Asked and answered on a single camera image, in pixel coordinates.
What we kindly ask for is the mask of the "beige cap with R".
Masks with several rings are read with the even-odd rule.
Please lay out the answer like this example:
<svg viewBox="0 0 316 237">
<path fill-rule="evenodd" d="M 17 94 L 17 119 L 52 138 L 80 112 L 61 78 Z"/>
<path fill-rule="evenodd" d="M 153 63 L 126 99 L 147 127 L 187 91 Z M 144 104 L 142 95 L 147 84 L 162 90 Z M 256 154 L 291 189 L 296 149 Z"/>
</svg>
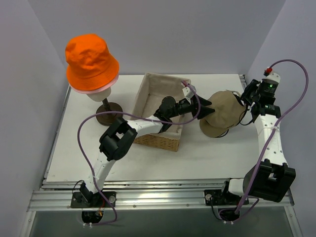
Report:
<svg viewBox="0 0 316 237">
<path fill-rule="evenodd" d="M 246 113 L 241 94 L 237 91 L 224 90 L 214 93 L 208 100 L 214 113 L 202 118 L 199 126 L 204 135 L 216 138 L 228 129 L 237 126 Z"/>
</svg>

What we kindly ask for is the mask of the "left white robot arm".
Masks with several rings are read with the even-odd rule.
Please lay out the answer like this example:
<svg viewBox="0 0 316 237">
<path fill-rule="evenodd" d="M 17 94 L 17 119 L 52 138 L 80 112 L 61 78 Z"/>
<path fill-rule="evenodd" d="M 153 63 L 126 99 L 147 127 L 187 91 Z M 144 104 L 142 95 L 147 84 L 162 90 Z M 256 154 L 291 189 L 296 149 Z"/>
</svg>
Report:
<svg viewBox="0 0 316 237">
<path fill-rule="evenodd" d="M 135 116 L 136 120 L 116 119 L 99 139 L 99 156 L 94 165 L 89 161 L 80 142 L 80 130 L 83 126 L 81 124 L 77 133 L 78 144 L 91 170 L 88 179 L 79 189 L 82 202 L 88 207 L 94 207 L 99 203 L 99 193 L 110 170 L 117 160 L 128 153 L 136 138 L 167 131 L 174 124 L 171 119 L 179 115 L 191 113 L 193 119 L 202 119 L 215 112 L 209 107 L 211 104 L 210 101 L 197 95 L 187 96 L 179 102 L 167 96 L 163 98 L 155 113 L 148 118 Z"/>
</svg>

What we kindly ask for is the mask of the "pink hat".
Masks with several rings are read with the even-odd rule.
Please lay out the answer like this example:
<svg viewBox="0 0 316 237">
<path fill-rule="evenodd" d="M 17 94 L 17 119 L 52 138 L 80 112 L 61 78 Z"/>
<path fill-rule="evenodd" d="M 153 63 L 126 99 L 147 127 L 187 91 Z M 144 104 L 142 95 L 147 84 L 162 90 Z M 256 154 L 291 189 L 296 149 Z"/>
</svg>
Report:
<svg viewBox="0 0 316 237">
<path fill-rule="evenodd" d="M 108 84 L 106 84 L 105 86 L 98 88 L 96 90 L 78 90 L 75 89 L 73 86 L 70 85 L 70 88 L 72 90 L 74 90 L 75 92 L 81 93 L 81 94 L 94 94 L 94 93 L 99 93 L 102 91 L 105 91 L 106 89 L 109 89 L 111 86 L 113 86 L 119 79 L 119 74 L 116 75 L 116 77 L 111 80 Z"/>
</svg>

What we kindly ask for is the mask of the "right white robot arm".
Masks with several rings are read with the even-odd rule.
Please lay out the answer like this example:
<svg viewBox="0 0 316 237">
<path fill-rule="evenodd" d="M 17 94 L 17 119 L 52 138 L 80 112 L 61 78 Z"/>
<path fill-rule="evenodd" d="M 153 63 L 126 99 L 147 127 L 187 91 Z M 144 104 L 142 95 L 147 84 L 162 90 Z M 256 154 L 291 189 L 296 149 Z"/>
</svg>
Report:
<svg viewBox="0 0 316 237">
<path fill-rule="evenodd" d="M 278 82 L 268 78 L 252 80 L 241 95 L 245 105 L 251 107 L 252 121 L 259 143 L 259 164 L 247 172 L 243 179 L 230 179 L 219 192 L 223 203 L 232 203 L 237 197 L 253 196 L 280 202 L 296 177 L 288 166 L 281 145 L 279 119 L 281 111 L 274 104 Z"/>
</svg>

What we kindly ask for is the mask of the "black cap with R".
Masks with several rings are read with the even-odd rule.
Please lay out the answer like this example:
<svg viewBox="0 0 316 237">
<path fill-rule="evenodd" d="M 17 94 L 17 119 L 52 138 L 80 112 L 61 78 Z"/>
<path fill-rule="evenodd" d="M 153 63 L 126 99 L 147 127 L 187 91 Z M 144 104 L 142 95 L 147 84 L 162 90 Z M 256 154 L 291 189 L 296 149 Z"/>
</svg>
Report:
<svg viewBox="0 0 316 237">
<path fill-rule="evenodd" d="M 229 129 L 227 131 L 225 131 L 224 133 L 222 133 L 221 135 L 217 136 L 216 138 L 222 138 L 224 136 L 226 136 L 229 132 Z"/>
</svg>

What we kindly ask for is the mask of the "orange hat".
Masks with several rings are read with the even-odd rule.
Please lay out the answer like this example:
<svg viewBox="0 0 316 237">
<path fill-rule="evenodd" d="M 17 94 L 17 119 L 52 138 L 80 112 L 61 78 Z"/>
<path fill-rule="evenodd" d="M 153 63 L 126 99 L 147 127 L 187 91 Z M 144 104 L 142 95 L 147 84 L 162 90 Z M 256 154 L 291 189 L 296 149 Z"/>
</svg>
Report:
<svg viewBox="0 0 316 237">
<path fill-rule="evenodd" d="M 96 90 L 119 74 L 119 62 L 97 34 L 72 38 L 65 48 L 67 80 L 78 90 Z"/>
</svg>

